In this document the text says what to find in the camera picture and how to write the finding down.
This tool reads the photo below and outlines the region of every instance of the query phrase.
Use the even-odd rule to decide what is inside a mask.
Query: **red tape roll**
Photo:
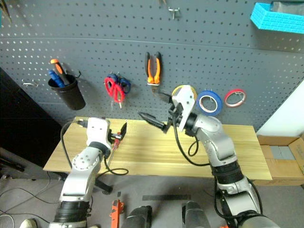
[[[239,101],[239,102],[236,102],[235,104],[229,104],[227,102],[227,99],[232,95],[232,94],[237,94],[237,93],[240,93],[240,94],[243,94],[243,97],[242,99]],[[226,95],[225,95],[225,98],[224,98],[224,102],[225,102],[225,105],[229,108],[235,108],[235,107],[239,107],[241,104],[243,104],[246,100],[246,93],[244,90],[242,89],[233,89],[231,91],[229,91]]]

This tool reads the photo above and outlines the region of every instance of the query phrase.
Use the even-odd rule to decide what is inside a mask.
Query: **cardboard box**
[[[262,135],[257,138],[273,180],[255,180],[256,185],[304,184],[304,140],[302,138]],[[270,146],[288,146],[295,160],[275,159]]]

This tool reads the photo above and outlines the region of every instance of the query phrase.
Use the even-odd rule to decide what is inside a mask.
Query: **gray floor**
[[[178,194],[191,195],[191,199],[197,201],[205,209],[212,228],[224,225],[224,221],[218,217],[212,204],[212,197],[202,189],[212,193],[213,180],[185,177],[156,177],[156,176],[113,176],[106,175],[102,179],[108,184],[114,185],[111,195],[104,195],[101,191],[93,193],[94,204],[92,216],[88,218],[88,224],[100,224],[103,228],[110,227],[111,204],[117,198],[117,192],[121,191],[121,201],[126,204],[125,212],[121,215],[121,222],[132,209],[141,205],[151,205],[153,208],[153,228],[182,228],[181,206],[186,200],[171,201],[142,201],[143,195]],[[5,179],[0,181],[0,193],[15,187],[25,188],[32,193],[39,192],[47,180]],[[52,180],[50,188],[40,195],[47,201],[57,201],[63,183]],[[282,228],[300,228],[304,224],[304,190],[301,187],[258,187],[262,197],[264,214],[274,220]],[[14,190],[0,198],[0,209],[6,210],[30,196],[21,191]],[[56,204],[46,204],[37,199],[12,209],[11,213],[33,213],[52,221],[56,211]],[[19,228],[21,222],[31,215],[14,215],[15,227]],[[48,224],[37,219],[40,228],[47,228]],[[8,217],[0,217],[0,228],[12,227]]]

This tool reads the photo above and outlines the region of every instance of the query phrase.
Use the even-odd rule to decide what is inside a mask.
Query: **black cup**
[[[70,109],[82,109],[86,105],[86,102],[79,90],[78,82],[73,75],[66,75],[66,77],[70,84],[65,87],[59,87],[53,79],[48,81],[48,85],[61,97]]]

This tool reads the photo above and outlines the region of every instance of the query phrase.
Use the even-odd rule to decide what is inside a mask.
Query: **white wall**
[[[256,134],[299,136],[304,132],[304,81]]]

